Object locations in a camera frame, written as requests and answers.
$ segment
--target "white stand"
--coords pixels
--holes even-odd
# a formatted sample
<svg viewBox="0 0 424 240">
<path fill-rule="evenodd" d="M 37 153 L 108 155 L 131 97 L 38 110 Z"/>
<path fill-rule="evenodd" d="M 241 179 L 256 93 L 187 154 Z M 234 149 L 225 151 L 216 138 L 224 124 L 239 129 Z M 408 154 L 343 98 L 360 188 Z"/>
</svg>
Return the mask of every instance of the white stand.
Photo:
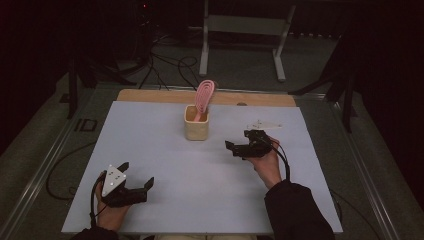
<svg viewBox="0 0 424 240">
<path fill-rule="evenodd" d="M 208 71 L 208 33 L 209 31 L 217 32 L 233 32 L 233 33 L 252 33 L 263 35 L 280 36 L 280 43 L 277 49 L 274 49 L 272 56 L 274 58 L 275 69 L 277 71 L 277 79 L 280 82 L 286 80 L 283 64 L 281 63 L 281 52 L 286 41 L 290 23 L 294 15 L 295 6 L 290 7 L 290 11 L 286 19 L 265 19 L 251 17 L 235 17 L 209 15 L 209 0 L 205 0 L 205 11 L 203 19 L 203 47 L 200 58 L 199 75 L 204 77 Z"/>
</svg>

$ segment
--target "wire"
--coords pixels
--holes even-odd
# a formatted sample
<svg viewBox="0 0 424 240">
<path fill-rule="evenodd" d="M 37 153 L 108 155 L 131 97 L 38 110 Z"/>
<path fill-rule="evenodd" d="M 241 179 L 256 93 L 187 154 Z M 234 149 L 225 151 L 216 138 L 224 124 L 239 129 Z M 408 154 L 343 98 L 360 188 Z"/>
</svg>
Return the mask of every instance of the wire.
<svg viewBox="0 0 424 240">
<path fill-rule="evenodd" d="M 163 62 L 168 63 L 168 64 L 170 64 L 172 66 L 176 66 L 178 68 L 178 72 L 180 73 L 180 76 L 183 78 L 183 80 L 185 82 L 187 82 L 194 90 L 196 90 L 196 87 L 181 72 L 181 68 L 182 67 L 188 68 L 190 70 L 191 74 L 193 75 L 194 80 L 196 81 L 197 85 L 199 84 L 199 80 L 197 79 L 196 74 L 193 72 L 193 69 L 191 69 L 191 67 L 193 67 L 194 65 L 197 64 L 197 59 L 195 57 L 186 56 L 186 57 L 183 57 L 181 59 L 176 59 L 176 58 L 172 58 L 172 57 L 167 57 L 167 56 L 159 55 L 159 54 L 156 54 L 156 53 L 152 53 L 152 56 L 153 57 L 156 57 L 157 59 L 162 60 Z M 194 63 L 187 64 L 187 63 L 184 62 L 185 59 L 194 59 Z"/>
<path fill-rule="evenodd" d="M 57 200 L 64 200 L 64 201 L 69 201 L 69 200 L 72 200 L 72 199 L 74 199 L 74 197 L 72 196 L 72 197 L 61 197 L 61 196 L 58 196 L 58 195 L 56 195 L 56 194 L 54 194 L 52 191 L 51 191 L 51 189 L 50 189 L 50 178 L 51 178 L 51 176 L 52 176 L 52 174 L 53 174 L 53 172 L 54 172 L 54 170 L 56 169 L 56 167 L 63 161 L 63 160 L 65 160 L 67 157 L 69 157 L 70 155 L 72 155 L 72 154 L 74 154 L 74 153 L 76 153 L 76 152 L 78 152 L 78 151 L 80 151 L 80 150 L 82 150 L 82 149 L 84 149 L 84 148 L 86 148 L 86 147 L 89 147 L 89 146 L 91 146 L 91 145 L 93 145 L 93 144 L 95 144 L 96 143 L 96 141 L 95 142 L 91 142 L 91 143 L 88 143 L 88 144 L 86 144 L 86 145 L 84 145 L 84 146 L 81 146 L 81 147 L 79 147 L 79 148 L 77 148 L 77 149 L 75 149 L 75 150 L 72 150 L 72 151 L 70 151 L 70 152 L 68 152 L 67 154 L 65 154 L 63 157 L 61 157 L 61 158 L 59 158 L 57 161 L 56 161 L 56 163 L 53 165 L 53 167 L 52 167 L 52 169 L 50 170 L 50 172 L 49 172 L 49 174 L 47 175 L 47 179 L 46 179 L 46 190 L 47 190 L 47 193 L 51 196 L 51 197 L 53 197 L 53 198 L 55 198 L 55 199 L 57 199 Z M 69 189 L 68 189 L 68 192 L 71 194 L 71 195 L 75 195 L 74 193 L 72 193 L 71 192 L 71 190 L 72 190 L 72 187 L 70 187 Z"/>
<path fill-rule="evenodd" d="M 271 146 L 271 148 L 278 154 L 278 156 L 280 156 L 281 160 L 283 160 L 284 167 L 286 168 L 286 179 L 290 182 L 290 166 L 289 162 L 287 161 L 287 158 L 285 157 L 285 154 L 281 154 L 274 146 Z"/>
<path fill-rule="evenodd" d="M 342 211 L 342 207 L 341 207 L 339 201 L 337 201 L 337 199 L 334 197 L 334 194 L 331 192 L 331 189 L 330 189 L 330 195 L 331 195 L 331 198 L 333 199 L 333 201 L 335 202 L 335 205 L 337 206 L 338 216 L 339 216 L 340 223 L 343 224 L 343 211 Z"/>
<path fill-rule="evenodd" d="M 381 240 L 380 236 L 378 235 L 377 231 L 375 230 L 375 228 L 372 226 L 372 224 L 367 220 L 367 218 L 355 207 L 353 206 L 352 203 L 350 203 L 348 200 L 346 200 L 344 197 L 342 197 L 340 194 L 338 194 L 336 191 L 329 189 L 330 193 L 336 195 L 337 197 L 339 197 L 340 199 L 342 199 L 345 203 L 347 203 L 356 213 L 359 214 L 359 216 L 368 224 L 368 226 L 371 228 L 371 230 L 374 232 L 375 236 L 377 237 L 377 239 Z"/>
<path fill-rule="evenodd" d="M 102 208 L 102 210 L 100 210 L 100 211 L 96 214 L 96 217 L 97 217 L 97 216 L 99 216 L 99 215 L 100 215 L 100 213 L 102 213 L 102 212 L 106 209 L 106 207 L 107 207 L 107 205 L 105 205 L 105 206 Z"/>
</svg>

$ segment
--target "human hand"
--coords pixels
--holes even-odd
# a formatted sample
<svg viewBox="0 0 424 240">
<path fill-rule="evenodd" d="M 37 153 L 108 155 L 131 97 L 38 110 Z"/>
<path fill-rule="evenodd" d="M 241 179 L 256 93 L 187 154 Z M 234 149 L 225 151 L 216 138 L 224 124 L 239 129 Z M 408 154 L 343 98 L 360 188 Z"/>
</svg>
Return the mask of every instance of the human hand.
<svg viewBox="0 0 424 240">
<path fill-rule="evenodd" d="M 272 146 L 277 149 L 280 142 L 274 138 L 271 138 Z M 265 186 L 271 189 L 275 184 L 282 181 L 280 174 L 280 166 L 278 155 L 274 150 L 265 154 L 260 158 L 246 158 L 249 160 L 259 177 L 264 181 Z"/>
<path fill-rule="evenodd" d="M 103 183 L 99 182 L 96 186 L 96 198 L 97 198 L 97 226 L 107 230 L 117 232 L 127 215 L 130 206 L 124 206 L 119 208 L 111 208 L 102 202 L 101 192 Z"/>
</svg>

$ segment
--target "small wooden cup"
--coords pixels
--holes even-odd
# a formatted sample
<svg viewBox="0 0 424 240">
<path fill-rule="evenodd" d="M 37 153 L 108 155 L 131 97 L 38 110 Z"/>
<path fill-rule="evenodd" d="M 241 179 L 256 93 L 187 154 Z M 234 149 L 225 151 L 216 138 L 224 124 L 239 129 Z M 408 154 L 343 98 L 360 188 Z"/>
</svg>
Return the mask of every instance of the small wooden cup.
<svg viewBox="0 0 424 240">
<path fill-rule="evenodd" d="M 193 121 L 196 114 L 196 106 L 186 106 L 184 113 L 185 137 L 191 141 L 204 141 L 208 138 L 209 133 L 209 109 L 206 109 L 198 122 Z"/>
</svg>

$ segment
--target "cable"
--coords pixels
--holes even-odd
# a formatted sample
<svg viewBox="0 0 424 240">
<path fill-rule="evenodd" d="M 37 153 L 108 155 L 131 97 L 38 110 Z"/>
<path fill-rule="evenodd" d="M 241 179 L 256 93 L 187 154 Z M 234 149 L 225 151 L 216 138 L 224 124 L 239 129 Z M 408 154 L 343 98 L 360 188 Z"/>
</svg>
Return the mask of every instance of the cable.
<svg viewBox="0 0 424 240">
<path fill-rule="evenodd" d="M 53 198 L 55 198 L 55 199 L 57 199 L 57 200 L 64 200 L 64 201 L 69 201 L 69 200 L 72 200 L 72 199 L 74 199 L 74 197 L 61 197 L 61 196 L 58 196 L 58 195 L 56 195 L 56 194 L 54 194 L 51 190 L 50 190 L 50 178 L 51 178 L 51 175 L 53 174 L 53 171 L 56 169 L 56 167 L 63 161 L 63 160 L 65 160 L 67 157 L 69 157 L 70 155 L 72 155 L 72 154 L 74 154 L 74 153 L 76 153 L 76 152 L 78 152 L 78 151 L 80 151 L 80 150 L 82 150 L 82 149 L 84 149 L 84 148 L 86 148 L 86 147 L 89 147 L 89 146 L 91 146 L 91 145 L 93 145 L 93 144 L 95 144 L 96 143 L 96 141 L 95 142 L 91 142 L 91 143 L 88 143 L 88 144 L 86 144 L 86 145 L 84 145 L 84 146 L 81 146 L 81 147 L 79 147 L 79 148 L 77 148 L 77 149 L 75 149 L 75 150 L 72 150 L 72 151 L 70 151 L 70 152 L 68 152 L 67 154 L 65 154 L 63 157 L 61 157 L 61 158 L 59 158 L 57 161 L 56 161 L 56 163 L 53 165 L 53 167 L 52 167 L 52 169 L 50 170 L 50 172 L 49 172 L 49 174 L 47 175 L 47 179 L 46 179 L 46 190 L 47 190 L 47 193 L 51 196 L 51 197 L 53 197 Z M 70 187 L 69 189 L 68 189 L 68 192 L 71 194 L 71 195 L 75 195 L 75 194 L 73 194 L 72 192 L 71 192 L 71 190 L 72 190 L 72 187 Z"/>
<path fill-rule="evenodd" d="M 339 197 L 340 199 L 342 199 L 345 203 L 347 203 L 356 213 L 359 214 L 359 216 L 368 224 L 368 226 L 371 228 L 371 230 L 374 232 L 375 236 L 377 237 L 377 239 L 381 240 L 380 236 L 378 235 L 377 231 L 375 230 L 375 228 L 371 225 L 371 223 L 367 220 L 367 218 L 355 207 L 353 206 L 352 203 L 350 203 L 348 200 L 346 200 L 344 197 L 342 197 L 340 194 L 338 194 L 336 191 L 329 189 L 330 193 L 336 195 L 337 197 Z"/>
<path fill-rule="evenodd" d="M 333 193 L 331 192 L 331 189 L 330 189 L 330 195 L 331 195 L 331 198 L 333 199 L 333 201 L 336 203 L 340 223 L 343 224 L 343 211 L 342 211 L 342 207 L 341 207 L 339 201 L 337 201 L 337 199 L 334 197 Z"/>
<path fill-rule="evenodd" d="M 181 68 L 182 67 L 188 68 L 190 70 L 191 74 L 193 75 L 193 77 L 194 77 L 197 85 L 199 84 L 199 80 L 197 79 L 196 74 L 191 69 L 191 67 L 193 67 L 194 65 L 197 64 L 197 59 L 195 57 L 186 56 L 186 57 L 183 57 L 181 59 L 176 59 L 176 58 L 172 58 L 172 57 L 167 57 L 167 56 L 159 55 L 159 54 L 156 54 L 156 53 L 152 53 L 152 56 L 153 57 L 156 57 L 157 59 L 162 60 L 163 62 L 168 63 L 168 64 L 170 64 L 172 66 L 176 66 L 178 68 L 178 72 L 180 73 L 180 76 L 183 78 L 183 80 L 185 82 L 187 82 L 194 90 L 196 90 L 196 87 L 186 77 L 184 77 L 184 74 L 181 72 Z M 194 63 L 192 63 L 192 64 L 185 63 L 184 60 L 185 59 L 188 59 L 188 58 L 194 59 Z M 173 62 L 168 61 L 166 59 L 169 59 L 169 60 L 172 60 L 172 61 L 176 61 L 177 63 L 173 63 Z"/>
<path fill-rule="evenodd" d="M 284 162 L 284 167 L 286 168 L 286 179 L 287 179 L 287 181 L 289 181 L 290 182 L 290 166 L 289 166 L 289 162 L 287 161 L 287 157 L 285 156 L 286 154 L 284 153 L 284 155 L 283 154 L 281 154 L 279 151 L 278 151 L 278 149 L 277 148 L 275 148 L 274 146 L 272 146 L 271 145 L 271 148 L 278 154 L 278 156 L 280 156 L 280 158 L 281 158 L 281 160 L 283 160 L 283 162 Z"/>
<path fill-rule="evenodd" d="M 268 142 L 266 142 L 264 139 L 262 139 L 262 138 L 257 138 L 257 140 L 259 140 L 259 141 L 261 141 L 261 142 L 263 142 L 263 143 L 265 143 L 265 144 L 268 144 Z M 272 144 L 271 144 L 271 148 L 272 148 L 272 150 L 274 150 L 277 154 L 278 154 L 278 156 L 280 156 L 280 158 L 281 158 L 281 160 L 283 161 L 283 163 L 284 163 L 284 167 L 285 167 L 285 169 L 286 169 L 286 179 L 287 179 L 287 181 L 289 181 L 290 182 L 290 166 L 289 166 L 289 162 L 288 162 L 288 160 L 287 160 L 287 156 L 286 156 L 286 152 L 284 152 L 284 149 L 283 149 L 283 147 L 280 145 L 280 143 L 278 143 L 277 141 L 274 141 L 274 140 L 272 140 L 271 139 L 271 141 L 272 142 L 274 142 L 274 143 L 276 143 L 276 144 L 278 144 L 278 147 L 281 149 L 281 151 L 283 152 L 283 153 L 280 153 L 280 151 L 278 151 L 278 149 L 277 148 L 275 148 L 274 146 L 272 146 Z"/>
</svg>

